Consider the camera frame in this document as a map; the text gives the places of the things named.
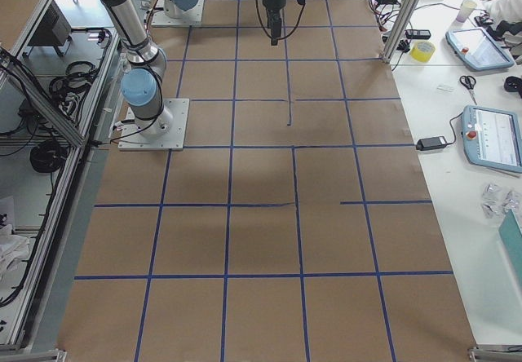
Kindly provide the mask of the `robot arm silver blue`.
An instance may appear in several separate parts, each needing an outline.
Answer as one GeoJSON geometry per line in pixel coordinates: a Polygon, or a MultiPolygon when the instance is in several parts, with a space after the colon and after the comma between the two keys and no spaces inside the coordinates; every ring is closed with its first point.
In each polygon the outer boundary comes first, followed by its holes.
{"type": "MultiPolygon", "coordinates": [[[[134,115],[135,130],[123,135],[119,142],[132,148],[168,148],[166,142],[173,135],[182,139],[184,129],[175,124],[178,113],[175,101],[168,101],[162,94],[162,82],[166,71],[166,54],[153,42],[145,29],[132,0],[100,0],[113,22],[123,46],[130,71],[121,80],[121,93],[134,115]]],[[[306,0],[297,0],[305,6],[306,0]]],[[[256,0],[263,6],[267,19],[261,27],[275,46],[283,40],[281,12],[286,0],[256,0]]]]}
{"type": "Polygon", "coordinates": [[[164,0],[164,12],[167,17],[180,19],[187,11],[192,10],[199,0],[164,0]]]}

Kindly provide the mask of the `person white sleeve forearm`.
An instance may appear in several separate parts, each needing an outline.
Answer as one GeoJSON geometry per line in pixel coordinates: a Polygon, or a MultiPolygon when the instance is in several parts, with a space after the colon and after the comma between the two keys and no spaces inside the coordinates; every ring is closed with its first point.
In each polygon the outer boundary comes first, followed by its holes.
{"type": "Polygon", "coordinates": [[[485,10],[495,22],[521,21],[521,0],[482,0],[485,10]]]}

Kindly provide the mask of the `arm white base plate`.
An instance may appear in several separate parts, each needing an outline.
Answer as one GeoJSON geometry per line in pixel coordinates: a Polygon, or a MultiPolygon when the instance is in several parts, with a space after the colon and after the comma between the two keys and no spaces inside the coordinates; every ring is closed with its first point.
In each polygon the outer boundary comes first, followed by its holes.
{"type": "Polygon", "coordinates": [[[140,119],[123,126],[123,139],[117,145],[121,151],[184,149],[190,100],[169,98],[163,104],[163,112],[151,126],[140,119]]]}
{"type": "Polygon", "coordinates": [[[156,28],[201,26],[205,0],[198,0],[195,7],[183,11],[172,1],[158,0],[151,25],[156,28]]]}

